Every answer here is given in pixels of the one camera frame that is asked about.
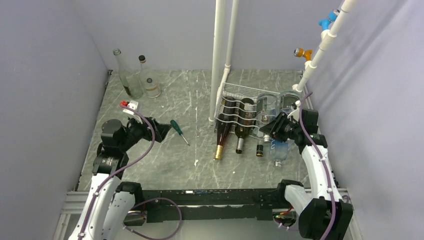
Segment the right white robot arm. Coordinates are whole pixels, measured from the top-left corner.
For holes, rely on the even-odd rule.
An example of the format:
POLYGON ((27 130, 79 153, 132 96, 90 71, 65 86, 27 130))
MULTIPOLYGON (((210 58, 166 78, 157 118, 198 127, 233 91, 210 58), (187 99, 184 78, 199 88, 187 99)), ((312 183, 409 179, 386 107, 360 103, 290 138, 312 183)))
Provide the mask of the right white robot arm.
POLYGON ((312 109, 301 110, 299 120, 281 112, 259 131, 279 142, 294 141, 305 162, 311 192, 298 181, 282 180, 275 194, 280 207, 294 208, 300 235, 311 240, 342 240, 354 208, 338 191, 329 167, 327 140, 318 133, 318 118, 312 109))

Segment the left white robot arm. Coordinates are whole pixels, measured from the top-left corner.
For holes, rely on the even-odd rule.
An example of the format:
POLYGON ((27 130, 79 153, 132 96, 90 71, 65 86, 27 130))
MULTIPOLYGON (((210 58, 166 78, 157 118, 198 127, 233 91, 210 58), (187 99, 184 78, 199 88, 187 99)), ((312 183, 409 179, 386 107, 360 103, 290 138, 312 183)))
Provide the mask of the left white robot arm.
POLYGON ((172 129, 171 124, 148 123, 130 118, 126 125, 110 119, 101 126, 101 142, 93 161, 91 185, 71 240, 113 240, 130 210, 144 203, 140 183, 123 181, 128 166, 127 151, 140 140, 161 143, 172 129))

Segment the clear bottle white label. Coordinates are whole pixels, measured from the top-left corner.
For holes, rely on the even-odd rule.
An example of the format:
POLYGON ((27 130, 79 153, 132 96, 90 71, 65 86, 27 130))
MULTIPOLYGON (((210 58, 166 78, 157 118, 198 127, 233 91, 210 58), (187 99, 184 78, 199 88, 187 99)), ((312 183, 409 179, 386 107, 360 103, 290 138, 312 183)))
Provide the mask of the clear bottle white label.
POLYGON ((145 90, 145 94, 148 98, 157 98, 161 94, 161 87, 154 71, 150 68, 147 63, 147 59, 144 55, 138 57, 140 62, 140 81, 145 90))

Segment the clear bottle silver cap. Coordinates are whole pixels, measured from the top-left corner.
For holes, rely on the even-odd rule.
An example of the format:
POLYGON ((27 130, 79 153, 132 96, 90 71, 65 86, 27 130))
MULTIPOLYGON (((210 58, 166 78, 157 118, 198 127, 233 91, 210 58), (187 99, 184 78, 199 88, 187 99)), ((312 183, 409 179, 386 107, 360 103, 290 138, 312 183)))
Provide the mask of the clear bottle silver cap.
POLYGON ((277 116, 278 99, 271 93, 262 93, 256 102, 256 125, 262 128, 277 116))

